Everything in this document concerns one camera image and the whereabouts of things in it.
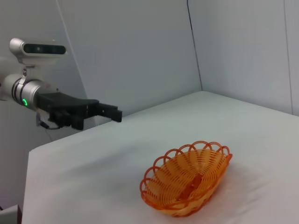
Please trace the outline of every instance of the green led light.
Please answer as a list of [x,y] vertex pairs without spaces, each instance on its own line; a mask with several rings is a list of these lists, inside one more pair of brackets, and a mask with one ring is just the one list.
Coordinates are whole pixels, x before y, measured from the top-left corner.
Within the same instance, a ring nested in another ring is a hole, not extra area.
[[27,100],[23,99],[23,104],[24,104],[25,106],[28,106]]

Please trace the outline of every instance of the white wall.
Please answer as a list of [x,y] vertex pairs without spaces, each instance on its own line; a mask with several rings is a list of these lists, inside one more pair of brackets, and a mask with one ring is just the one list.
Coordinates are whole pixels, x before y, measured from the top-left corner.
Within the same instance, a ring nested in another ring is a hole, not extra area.
[[285,0],[293,114],[299,116],[299,1]]
[[58,4],[89,98],[127,115],[200,90],[185,0]]
[[[16,60],[9,52],[13,37],[56,39],[68,46],[55,1],[2,0],[0,3],[0,56]],[[44,69],[45,79],[62,91],[85,98],[79,72],[71,54],[57,66]],[[35,124],[35,113],[14,102],[0,101],[0,206],[22,206],[28,153],[50,141]],[[70,129],[51,133],[53,140],[73,133]]]
[[292,113],[284,1],[189,2],[203,90]]

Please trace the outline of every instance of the depth camera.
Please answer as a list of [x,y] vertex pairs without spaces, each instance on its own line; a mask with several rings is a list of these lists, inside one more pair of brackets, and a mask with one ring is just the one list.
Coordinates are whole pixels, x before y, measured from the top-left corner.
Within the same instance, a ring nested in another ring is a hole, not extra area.
[[67,55],[65,46],[56,41],[33,41],[14,38],[9,44],[10,51],[19,63],[28,66],[54,64],[58,58]]

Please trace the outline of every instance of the cable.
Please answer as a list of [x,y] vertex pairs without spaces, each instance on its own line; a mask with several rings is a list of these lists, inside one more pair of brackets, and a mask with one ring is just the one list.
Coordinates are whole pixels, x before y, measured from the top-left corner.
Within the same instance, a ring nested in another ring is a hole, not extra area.
[[47,129],[45,129],[45,132],[46,132],[46,134],[48,135],[48,137],[50,138],[50,141],[53,142],[53,139],[52,139],[51,135],[48,133],[48,130],[47,130]]
[[194,47],[195,57],[196,57],[197,70],[198,70],[198,74],[199,74],[200,87],[201,87],[201,90],[203,91],[202,81],[201,81],[201,75],[200,75],[200,70],[199,70],[198,56],[197,56],[195,39],[194,39],[194,33],[193,33],[193,26],[192,26],[192,21],[191,21],[191,14],[190,14],[190,9],[189,9],[189,0],[187,0],[187,9],[188,9],[188,16],[189,16],[191,33],[192,33],[193,47]]
[[49,125],[47,125],[43,121],[40,121],[39,125],[42,126],[42,127],[44,127],[44,128],[46,128],[47,130],[57,130],[57,129],[62,128],[62,127],[50,127]]

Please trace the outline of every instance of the white backdrop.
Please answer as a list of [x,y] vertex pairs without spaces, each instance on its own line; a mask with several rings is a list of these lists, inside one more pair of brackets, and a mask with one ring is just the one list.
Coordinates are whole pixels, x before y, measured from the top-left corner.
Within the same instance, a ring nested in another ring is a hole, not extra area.
[[299,116],[299,1],[285,0],[293,114]]
[[189,2],[203,90],[292,113],[284,1]]
[[128,115],[200,91],[186,1],[58,3],[89,98]]

